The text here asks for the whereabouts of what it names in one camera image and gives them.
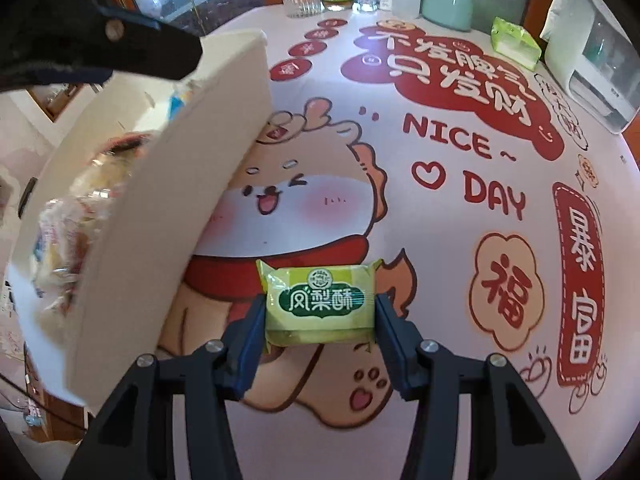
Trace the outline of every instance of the table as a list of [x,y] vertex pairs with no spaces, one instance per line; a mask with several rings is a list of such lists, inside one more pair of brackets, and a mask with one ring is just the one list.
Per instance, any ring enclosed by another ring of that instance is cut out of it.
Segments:
[[[245,27],[268,37],[279,111],[213,212],[161,345],[191,352],[242,317],[256,258],[383,258],[376,288],[398,314],[456,354],[505,354],[596,478],[640,418],[640,174],[624,140],[480,32],[277,6],[222,30]],[[343,344],[273,351],[229,411],[247,478],[388,480],[415,408],[377,348]],[[463,399],[456,478],[469,431]]]

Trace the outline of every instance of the cartoon eye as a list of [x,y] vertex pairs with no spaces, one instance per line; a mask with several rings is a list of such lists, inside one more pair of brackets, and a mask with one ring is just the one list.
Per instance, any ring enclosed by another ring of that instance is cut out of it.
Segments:
[[291,186],[306,186],[306,184],[308,184],[308,182],[303,179],[304,176],[305,175],[303,173],[299,173],[296,176],[294,176],[289,181],[289,187],[291,187]]

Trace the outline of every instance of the white appliance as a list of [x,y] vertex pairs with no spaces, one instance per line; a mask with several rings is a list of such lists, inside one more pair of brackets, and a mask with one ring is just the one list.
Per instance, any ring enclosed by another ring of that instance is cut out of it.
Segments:
[[640,57],[602,0],[554,0],[540,37],[566,93],[610,132],[640,109]]

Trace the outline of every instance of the silver bolt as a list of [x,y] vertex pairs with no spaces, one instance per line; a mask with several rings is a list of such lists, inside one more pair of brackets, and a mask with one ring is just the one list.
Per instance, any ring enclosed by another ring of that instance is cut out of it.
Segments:
[[211,341],[207,341],[204,345],[204,348],[207,349],[207,352],[212,354],[217,354],[218,352],[222,352],[225,347],[225,344],[220,341],[220,339],[212,339]]
[[489,362],[493,366],[497,366],[498,368],[502,368],[507,365],[507,358],[502,354],[491,354],[489,356]]
[[140,368],[146,368],[148,366],[151,366],[155,362],[155,360],[156,358],[153,357],[151,354],[142,354],[140,357],[136,359],[136,364]]
[[435,354],[440,349],[440,345],[433,339],[425,339],[420,343],[420,348],[427,354]]
[[109,20],[104,26],[104,33],[109,38],[109,41],[120,41],[124,36],[124,23],[120,20]]

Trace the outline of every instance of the red oval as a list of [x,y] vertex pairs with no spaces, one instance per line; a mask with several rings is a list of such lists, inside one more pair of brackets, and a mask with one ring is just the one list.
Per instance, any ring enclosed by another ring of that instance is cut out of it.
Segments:
[[314,56],[326,49],[324,41],[303,41],[295,44],[289,49],[289,55],[295,57]]
[[338,31],[334,28],[315,28],[305,34],[308,40],[327,40],[338,35]]
[[303,57],[285,59],[271,67],[269,74],[272,81],[289,81],[299,78],[311,70],[311,62]]
[[331,18],[318,22],[318,27],[341,27],[347,24],[347,20],[341,18]]

